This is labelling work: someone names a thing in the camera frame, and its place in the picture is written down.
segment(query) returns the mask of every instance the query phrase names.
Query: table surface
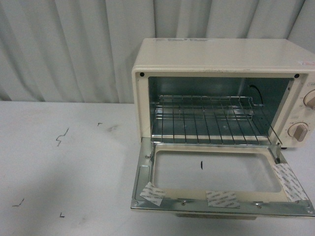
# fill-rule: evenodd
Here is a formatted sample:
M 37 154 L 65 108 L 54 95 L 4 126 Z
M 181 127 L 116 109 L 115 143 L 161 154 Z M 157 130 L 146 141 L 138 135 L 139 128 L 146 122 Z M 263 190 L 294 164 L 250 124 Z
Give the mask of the table surface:
M 314 218 L 196 219 L 130 210 L 140 151 L 134 110 L 0 102 L 0 235 L 315 235 Z M 313 203 L 314 144 L 315 133 L 304 147 L 283 151 Z

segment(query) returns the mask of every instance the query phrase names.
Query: toaster oven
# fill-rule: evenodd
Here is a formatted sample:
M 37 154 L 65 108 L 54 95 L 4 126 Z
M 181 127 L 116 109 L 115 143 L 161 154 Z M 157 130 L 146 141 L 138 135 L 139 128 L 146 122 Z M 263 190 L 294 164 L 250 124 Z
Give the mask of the toaster oven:
M 315 55 L 285 39 L 144 39 L 132 70 L 141 150 L 131 208 L 315 216 L 281 148 L 315 127 Z

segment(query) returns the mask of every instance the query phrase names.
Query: temperature knob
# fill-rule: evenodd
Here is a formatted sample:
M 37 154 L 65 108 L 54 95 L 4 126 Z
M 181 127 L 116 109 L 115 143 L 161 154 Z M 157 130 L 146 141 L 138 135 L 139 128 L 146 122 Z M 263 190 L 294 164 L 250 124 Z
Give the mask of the temperature knob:
M 297 141 L 301 142 L 304 140 L 306 134 L 307 134 L 307 130 L 308 126 L 305 123 L 296 123 L 294 125 L 292 125 L 289 130 L 288 130 L 288 134 L 291 137 L 294 137 Z
M 315 110 L 315 90 L 310 91 L 304 97 L 304 104 L 305 106 L 310 107 L 312 110 Z

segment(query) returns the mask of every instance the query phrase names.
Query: oven rack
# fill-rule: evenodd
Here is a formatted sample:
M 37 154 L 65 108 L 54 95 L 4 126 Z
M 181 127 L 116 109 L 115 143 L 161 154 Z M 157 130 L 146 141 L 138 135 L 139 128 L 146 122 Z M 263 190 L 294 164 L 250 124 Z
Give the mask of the oven rack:
M 268 111 L 251 97 L 160 95 L 151 107 L 151 139 L 156 143 L 281 144 Z

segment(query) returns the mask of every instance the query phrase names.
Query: open oven door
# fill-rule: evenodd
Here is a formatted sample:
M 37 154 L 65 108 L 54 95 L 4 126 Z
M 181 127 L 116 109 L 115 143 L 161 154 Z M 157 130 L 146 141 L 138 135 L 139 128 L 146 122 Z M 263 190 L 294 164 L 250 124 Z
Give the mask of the open oven door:
M 131 208 L 207 218 L 314 217 L 280 150 L 156 144 L 143 138 Z

